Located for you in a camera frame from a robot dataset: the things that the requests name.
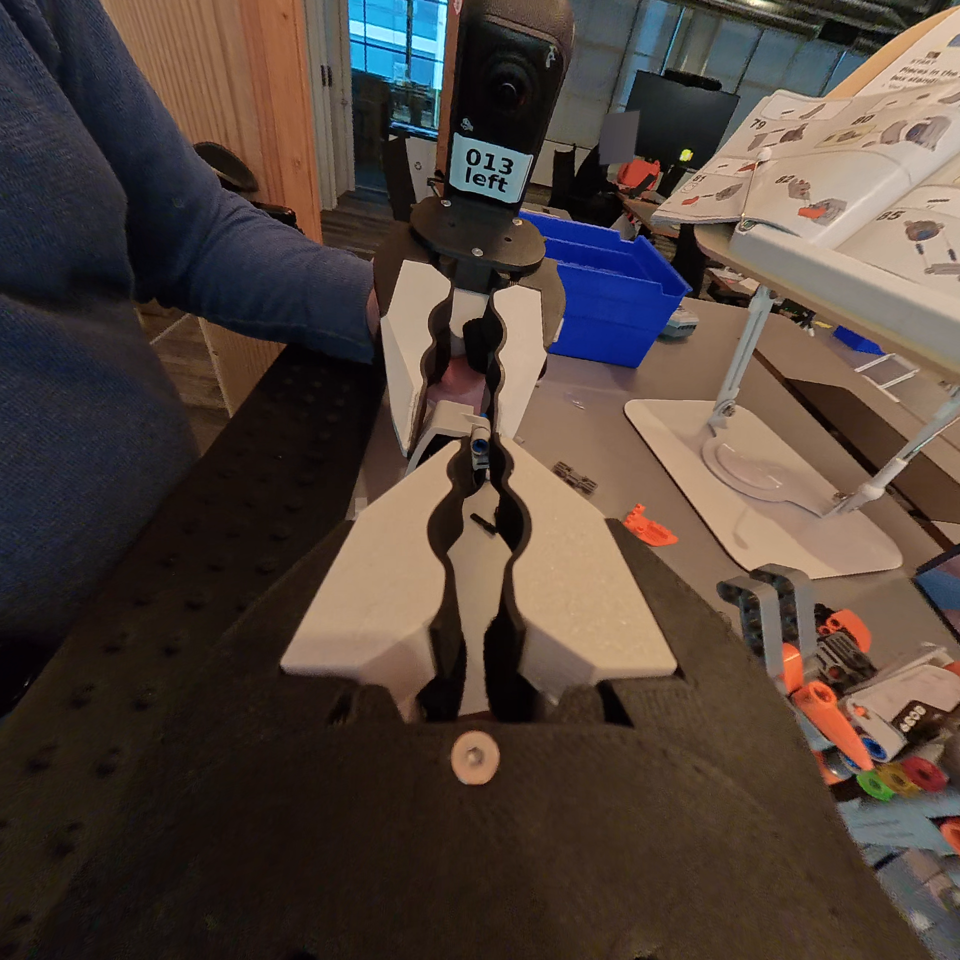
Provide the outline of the printed task sheet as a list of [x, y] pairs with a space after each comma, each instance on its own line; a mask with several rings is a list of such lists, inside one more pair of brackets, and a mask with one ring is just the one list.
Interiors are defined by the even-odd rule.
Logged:
[[918, 34], [859, 93], [875, 94], [912, 90], [959, 77], [959, 6], [949, 10], [923, 34]]

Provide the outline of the wooden pillar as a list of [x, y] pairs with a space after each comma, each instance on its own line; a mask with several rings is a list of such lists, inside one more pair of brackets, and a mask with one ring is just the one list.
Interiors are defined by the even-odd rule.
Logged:
[[103, 1], [141, 72], [192, 143], [252, 171], [264, 202], [320, 242], [322, 196], [301, 1]]

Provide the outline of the blue plastic bin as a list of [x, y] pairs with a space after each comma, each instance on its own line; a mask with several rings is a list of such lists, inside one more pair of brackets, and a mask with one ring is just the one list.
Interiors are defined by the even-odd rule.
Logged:
[[557, 266], [565, 308], [552, 354], [635, 369], [691, 293], [642, 236], [521, 211]]

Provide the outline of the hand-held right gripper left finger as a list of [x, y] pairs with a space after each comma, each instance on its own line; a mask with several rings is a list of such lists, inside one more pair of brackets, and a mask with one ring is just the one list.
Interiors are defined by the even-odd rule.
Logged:
[[446, 444], [366, 506], [355, 521], [282, 655], [288, 675], [340, 678], [389, 691], [401, 717], [439, 668], [429, 624], [447, 582], [428, 522], [454, 490]]

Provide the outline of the person's left hand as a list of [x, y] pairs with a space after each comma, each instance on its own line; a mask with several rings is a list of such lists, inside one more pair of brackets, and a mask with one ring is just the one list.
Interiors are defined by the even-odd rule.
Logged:
[[475, 370], [467, 355], [452, 356], [437, 383], [428, 387], [429, 402], [454, 402], [467, 405], [473, 414], [480, 415], [487, 390], [486, 375]]

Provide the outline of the open instruction booklet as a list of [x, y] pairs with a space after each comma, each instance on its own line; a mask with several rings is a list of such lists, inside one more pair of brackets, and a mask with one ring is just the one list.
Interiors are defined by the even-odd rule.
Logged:
[[764, 98], [661, 203], [656, 224], [831, 250], [958, 299], [958, 80]]

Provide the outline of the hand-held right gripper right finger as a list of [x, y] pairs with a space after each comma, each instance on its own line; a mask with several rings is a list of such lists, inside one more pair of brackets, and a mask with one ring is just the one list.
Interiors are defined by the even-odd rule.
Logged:
[[663, 678], [678, 661], [602, 513], [512, 439], [490, 452], [509, 549], [488, 626], [488, 706], [526, 722], [578, 687]]

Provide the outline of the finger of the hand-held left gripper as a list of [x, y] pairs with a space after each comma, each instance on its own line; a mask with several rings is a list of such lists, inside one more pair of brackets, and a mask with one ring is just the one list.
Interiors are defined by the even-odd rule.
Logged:
[[546, 363], [540, 291], [513, 285], [494, 292], [487, 304], [501, 338], [489, 362], [484, 413], [494, 432], [516, 438]]
[[414, 450], [426, 398], [425, 358], [435, 348], [433, 311], [451, 293], [450, 280], [428, 262], [404, 260], [380, 330], [393, 429], [404, 456]]

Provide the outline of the orange wedge brick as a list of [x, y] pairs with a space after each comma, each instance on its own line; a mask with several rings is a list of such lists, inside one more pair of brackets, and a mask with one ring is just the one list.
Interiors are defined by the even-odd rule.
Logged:
[[623, 526], [642, 543], [652, 547], [677, 545], [679, 538], [663, 524], [646, 514], [641, 503], [636, 504], [622, 521]]

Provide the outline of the white book stand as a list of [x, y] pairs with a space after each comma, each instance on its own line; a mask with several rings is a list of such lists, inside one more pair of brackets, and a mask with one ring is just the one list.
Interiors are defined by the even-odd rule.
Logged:
[[[949, 11], [897, 36], [819, 99], [867, 95], [859, 90]], [[748, 318], [713, 403], [634, 399], [624, 407], [628, 421], [742, 569], [774, 564], [814, 580], [898, 569], [902, 552], [863, 509], [882, 498], [923, 447], [958, 420], [958, 298], [837, 250], [751, 245], [754, 235], [739, 234], [730, 224], [695, 227], [726, 241], [719, 249], [702, 242], [708, 256], [757, 280]], [[915, 438], [850, 493], [837, 490], [763, 419], [738, 411], [741, 382], [777, 297], [860, 330], [953, 384]]]

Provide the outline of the grey orange tracked toy robot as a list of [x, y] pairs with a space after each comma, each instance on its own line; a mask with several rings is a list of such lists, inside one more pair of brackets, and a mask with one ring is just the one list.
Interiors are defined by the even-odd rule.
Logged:
[[855, 843], [958, 870], [958, 655], [922, 643], [878, 667], [863, 619], [817, 603], [807, 574], [774, 563], [716, 591], [736, 607]]

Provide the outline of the person's left forearm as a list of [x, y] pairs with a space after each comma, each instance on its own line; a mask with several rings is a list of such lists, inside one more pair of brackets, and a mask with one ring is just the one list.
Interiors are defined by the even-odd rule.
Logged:
[[126, 183], [135, 297], [247, 337], [375, 356], [371, 264], [318, 244], [220, 184], [185, 140]]

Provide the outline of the blue robot kit box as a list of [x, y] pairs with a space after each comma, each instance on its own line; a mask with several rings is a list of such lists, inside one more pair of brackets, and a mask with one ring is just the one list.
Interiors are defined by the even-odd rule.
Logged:
[[918, 567], [913, 583], [959, 642], [959, 544]]

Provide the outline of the black monitor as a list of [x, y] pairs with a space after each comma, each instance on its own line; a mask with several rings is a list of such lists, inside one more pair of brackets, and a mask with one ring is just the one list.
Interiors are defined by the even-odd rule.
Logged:
[[626, 103], [626, 112], [638, 115], [634, 156], [662, 170], [678, 163], [698, 169], [723, 142], [739, 101], [721, 88], [636, 71]]

